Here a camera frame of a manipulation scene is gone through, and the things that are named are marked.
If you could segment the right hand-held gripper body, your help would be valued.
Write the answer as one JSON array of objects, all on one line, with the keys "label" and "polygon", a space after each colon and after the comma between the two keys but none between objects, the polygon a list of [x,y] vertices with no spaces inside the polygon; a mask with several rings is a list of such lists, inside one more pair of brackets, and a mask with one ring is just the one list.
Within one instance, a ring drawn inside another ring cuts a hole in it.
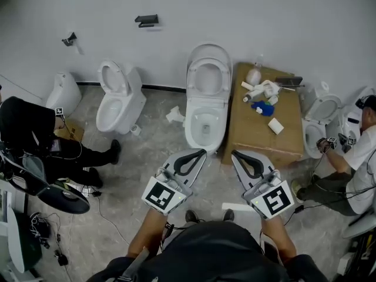
[{"label": "right hand-held gripper body", "polygon": [[294,205],[293,195],[280,172],[273,170],[242,195],[247,204],[263,219],[269,220]]}]

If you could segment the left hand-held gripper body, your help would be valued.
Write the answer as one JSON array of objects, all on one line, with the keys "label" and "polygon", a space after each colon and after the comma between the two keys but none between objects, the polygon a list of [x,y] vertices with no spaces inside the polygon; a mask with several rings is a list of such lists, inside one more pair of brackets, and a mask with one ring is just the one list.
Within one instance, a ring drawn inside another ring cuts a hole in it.
[{"label": "left hand-held gripper body", "polygon": [[167,216],[184,203],[193,191],[167,169],[160,167],[142,194],[142,200],[151,208]]}]

